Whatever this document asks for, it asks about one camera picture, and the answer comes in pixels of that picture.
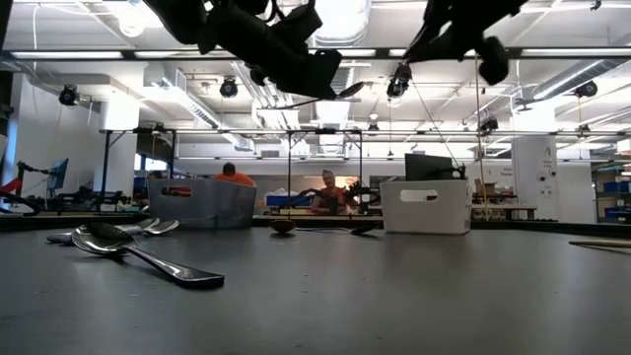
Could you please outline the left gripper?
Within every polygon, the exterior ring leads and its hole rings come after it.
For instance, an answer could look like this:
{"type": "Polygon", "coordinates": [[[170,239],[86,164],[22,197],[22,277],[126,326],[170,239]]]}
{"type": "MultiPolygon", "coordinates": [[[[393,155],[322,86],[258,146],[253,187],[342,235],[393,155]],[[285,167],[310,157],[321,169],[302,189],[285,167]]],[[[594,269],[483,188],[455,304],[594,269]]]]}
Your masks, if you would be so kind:
{"type": "Polygon", "coordinates": [[[283,92],[335,99],[331,88],[342,55],[335,49],[311,52],[307,40],[322,27],[316,0],[285,14],[276,0],[218,0],[216,44],[257,69],[275,75],[283,92]]]}

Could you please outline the purple-handled spoon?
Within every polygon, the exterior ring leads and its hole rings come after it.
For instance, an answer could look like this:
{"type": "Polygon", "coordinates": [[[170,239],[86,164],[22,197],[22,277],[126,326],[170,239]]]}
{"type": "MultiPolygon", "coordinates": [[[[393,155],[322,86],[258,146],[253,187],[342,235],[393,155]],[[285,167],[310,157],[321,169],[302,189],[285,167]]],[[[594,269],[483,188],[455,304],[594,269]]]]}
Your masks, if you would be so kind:
{"type": "Polygon", "coordinates": [[[121,225],[118,229],[124,231],[129,235],[151,235],[159,236],[167,232],[175,230],[179,226],[179,221],[165,221],[159,223],[151,223],[149,225],[138,223],[136,225],[121,225]]]}
{"type": "MultiPolygon", "coordinates": [[[[154,227],[160,223],[158,218],[149,218],[143,221],[140,221],[136,224],[130,225],[117,225],[118,229],[130,234],[130,235],[138,235],[145,232],[147,228],[154,227]]],[[[63,245],[63,246],[71,246],[71,232],[67,233],[58,233],[51,234],[46,237],[46,241],[50,244],[63,245]]]]}

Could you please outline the person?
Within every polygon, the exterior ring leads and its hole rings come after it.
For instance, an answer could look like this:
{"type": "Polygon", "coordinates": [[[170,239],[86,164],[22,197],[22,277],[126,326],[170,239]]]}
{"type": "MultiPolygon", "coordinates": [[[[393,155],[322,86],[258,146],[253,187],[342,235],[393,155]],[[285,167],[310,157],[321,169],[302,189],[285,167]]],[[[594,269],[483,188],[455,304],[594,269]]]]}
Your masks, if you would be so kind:
{"type": "Polygon", "coordinates": [[[348,197],[346,189],[336,185],[335,175],[330,170],[323,170],[322,181],[324,188],[313,199],[311,211],[317,215],[347,214],[351,209],[357,209],[358,203],[348,197]]]}
{"type": "Polygon", "coordinates": [[[255,187],[255,182],[249,176],[239,173],[231,162],[225,163],[222,171],[216,174],[214,179],[255,187]]]}

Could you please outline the blue storage bin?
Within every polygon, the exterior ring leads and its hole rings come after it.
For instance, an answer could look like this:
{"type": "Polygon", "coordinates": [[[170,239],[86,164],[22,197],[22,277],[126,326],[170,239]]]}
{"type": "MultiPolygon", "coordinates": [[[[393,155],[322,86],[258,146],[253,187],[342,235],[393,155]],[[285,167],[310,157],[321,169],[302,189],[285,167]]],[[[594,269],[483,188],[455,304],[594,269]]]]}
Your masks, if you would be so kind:
{"type": "Polygon", "coordinates": [[[312,195],[267,195],[265,206],[274,208],[310,207],[313,203],[312,195]]]}

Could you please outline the black monitor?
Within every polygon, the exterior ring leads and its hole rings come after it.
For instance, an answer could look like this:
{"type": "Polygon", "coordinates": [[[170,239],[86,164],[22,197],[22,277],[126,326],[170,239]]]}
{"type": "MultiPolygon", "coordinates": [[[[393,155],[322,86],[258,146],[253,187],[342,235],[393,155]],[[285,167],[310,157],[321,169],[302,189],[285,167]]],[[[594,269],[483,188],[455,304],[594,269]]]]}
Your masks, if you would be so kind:
{"type": "Polygon", "coordinates": [[[465,166],[456,166],[448,157],[406,154],[404,162],[407,181],[465,179],[465,166]]]}

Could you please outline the black spoon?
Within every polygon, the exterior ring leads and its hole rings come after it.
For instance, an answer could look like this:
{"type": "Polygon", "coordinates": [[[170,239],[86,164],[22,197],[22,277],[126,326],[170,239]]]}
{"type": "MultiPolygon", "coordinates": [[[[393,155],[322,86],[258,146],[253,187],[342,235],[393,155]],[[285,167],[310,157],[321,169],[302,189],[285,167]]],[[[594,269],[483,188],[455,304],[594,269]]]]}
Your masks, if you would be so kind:
{"type": "Polygon", "coordinates": [[[345,227],[321,227],[321,228],[297,228],[300,232],[344,232],[353,236],[365,236],[378,227],[377,224],[365,224],[355,228],[345,227]]]}

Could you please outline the gray translucent bin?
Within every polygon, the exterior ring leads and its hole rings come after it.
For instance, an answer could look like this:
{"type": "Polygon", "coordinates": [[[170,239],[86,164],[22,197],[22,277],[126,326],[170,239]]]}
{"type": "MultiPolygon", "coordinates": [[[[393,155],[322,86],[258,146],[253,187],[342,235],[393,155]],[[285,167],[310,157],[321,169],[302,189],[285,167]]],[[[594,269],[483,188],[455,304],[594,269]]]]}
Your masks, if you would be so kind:
{"type": "Polygon", "coordinates": [[[148,182],[149,209],[163,221],[187,228],[249,228],[257,190],[213,178],[153,179],[148,182]]]}

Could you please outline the white plastic bin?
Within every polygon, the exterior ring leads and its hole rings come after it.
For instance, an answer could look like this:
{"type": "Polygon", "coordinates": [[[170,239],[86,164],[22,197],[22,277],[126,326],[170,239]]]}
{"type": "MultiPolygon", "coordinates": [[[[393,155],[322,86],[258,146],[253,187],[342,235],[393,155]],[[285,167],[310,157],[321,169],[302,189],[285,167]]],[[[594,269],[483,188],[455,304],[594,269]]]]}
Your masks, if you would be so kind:
{"type": "Polygon", "coordinates": [[[461,236],[470,231],[465,180],[383,182],[380,193],[387,233],[461,236]]]}

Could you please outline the wooden background bench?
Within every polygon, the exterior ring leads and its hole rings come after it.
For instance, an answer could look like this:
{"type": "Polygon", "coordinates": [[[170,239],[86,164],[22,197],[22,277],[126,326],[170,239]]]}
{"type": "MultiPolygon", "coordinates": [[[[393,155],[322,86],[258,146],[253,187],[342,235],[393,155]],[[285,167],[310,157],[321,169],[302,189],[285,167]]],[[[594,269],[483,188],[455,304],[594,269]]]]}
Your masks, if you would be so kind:
{"type": "Polygon", "coordinates": [[[474,204],[470,208],[472,220],[509,221],[533,220],[536,208],[527,205],[474,204]]]}

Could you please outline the black table mat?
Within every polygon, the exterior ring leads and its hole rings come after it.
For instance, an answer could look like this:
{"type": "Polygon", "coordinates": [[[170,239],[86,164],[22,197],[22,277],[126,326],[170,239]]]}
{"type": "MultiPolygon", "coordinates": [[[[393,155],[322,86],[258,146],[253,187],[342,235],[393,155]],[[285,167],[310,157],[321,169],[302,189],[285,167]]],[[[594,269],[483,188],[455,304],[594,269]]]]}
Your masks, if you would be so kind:
{"type": "Polygon", "coordinates": [[[176,231],[141,247],[225,276],[0,234],[0,355],[631,355],[631,252],[522,231],[358,238],[176,231]]]}

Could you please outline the large silver spoon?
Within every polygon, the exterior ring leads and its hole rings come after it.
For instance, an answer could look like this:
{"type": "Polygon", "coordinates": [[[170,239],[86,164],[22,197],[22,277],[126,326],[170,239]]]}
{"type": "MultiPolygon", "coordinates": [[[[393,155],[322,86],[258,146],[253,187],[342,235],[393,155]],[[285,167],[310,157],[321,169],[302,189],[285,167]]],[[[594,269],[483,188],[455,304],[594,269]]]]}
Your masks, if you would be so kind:
{"type": "Polygon", "coordinates": [[[71,241],[78,249],[102,257],[137,256],[166,279],[183,288],[218,289],[225,284],[222,274],[169,261],[140,249],[132,235],[111,224],[94,222],[83,225],[71,233],[71,241]]]}

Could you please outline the blue-lit monitor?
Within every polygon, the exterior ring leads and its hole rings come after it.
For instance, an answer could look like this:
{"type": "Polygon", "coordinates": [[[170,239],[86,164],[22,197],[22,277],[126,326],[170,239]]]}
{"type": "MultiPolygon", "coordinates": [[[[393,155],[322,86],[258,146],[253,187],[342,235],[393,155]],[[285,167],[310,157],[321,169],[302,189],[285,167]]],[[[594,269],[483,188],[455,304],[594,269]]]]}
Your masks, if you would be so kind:
{"type": "Polygon", "coordinates": [[[47,181],[47,189],[48,190],[57,190],[63,187],[66,172],[68,168],[69,159],[62,159],[55,162],[52,167],[48,170],[48,181],[47,181]]]}

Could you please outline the black background workstation frame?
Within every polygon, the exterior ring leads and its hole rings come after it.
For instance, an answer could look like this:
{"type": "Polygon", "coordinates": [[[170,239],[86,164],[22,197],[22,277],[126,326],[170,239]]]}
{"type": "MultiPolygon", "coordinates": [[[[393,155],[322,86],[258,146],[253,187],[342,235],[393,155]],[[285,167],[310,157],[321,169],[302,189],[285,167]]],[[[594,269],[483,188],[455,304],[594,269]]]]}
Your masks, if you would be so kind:
{"type": "Polygon", "coordinates": [[[209,156],[205,154],[181,155],[178,141],[183,135],[181,131],[167,130],[167,165],[172,167],[179,163],[199,163],[199,170],[189,169],[183,172],[184,179],[172,178],[163,183],[164,187],[189,186],[190,197],[174,195],[158,195],[150,199],[150,214],[161,219],[179,219],[194,221],[211,219],[221,207],[231,209],[243,207],[248,215],[253,213],[253,189],[231,185],[226,187],[222,182],[203,179],[202,175],[213,175],[225,163],[235,163],[246,172],[258,176],[281,177],[286,187],[295,188],[291,178],[306,173],[313,173],[317,167],[331,167],[337,163],[349,165],[348,160],[318,160],[307,157],[261,157],[259,155],[239,155],[235,157],[209,156]]]}

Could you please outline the overhead frame light bar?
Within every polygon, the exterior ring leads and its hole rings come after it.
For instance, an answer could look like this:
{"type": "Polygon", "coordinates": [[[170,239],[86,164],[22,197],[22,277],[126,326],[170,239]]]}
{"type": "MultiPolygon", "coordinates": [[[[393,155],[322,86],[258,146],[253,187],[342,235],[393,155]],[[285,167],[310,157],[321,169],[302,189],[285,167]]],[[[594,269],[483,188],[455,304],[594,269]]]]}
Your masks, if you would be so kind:
{"type": "MultiPolygon", "coordinates": [[[[403,48],[360,47],[338,48],[345,60],[396,60],[405,52],[403,48]]],[[[509,46],[506,53],[511,59],[631,59],[631,46],[590,46],[590,47],[516,47],[509,46]]],[[[216,49],[208,54],[200,54],[195,49],[181,50],[9,50],[0,51],[0,61],[197,61],[235,60],[229,51],[216,49]]]]}

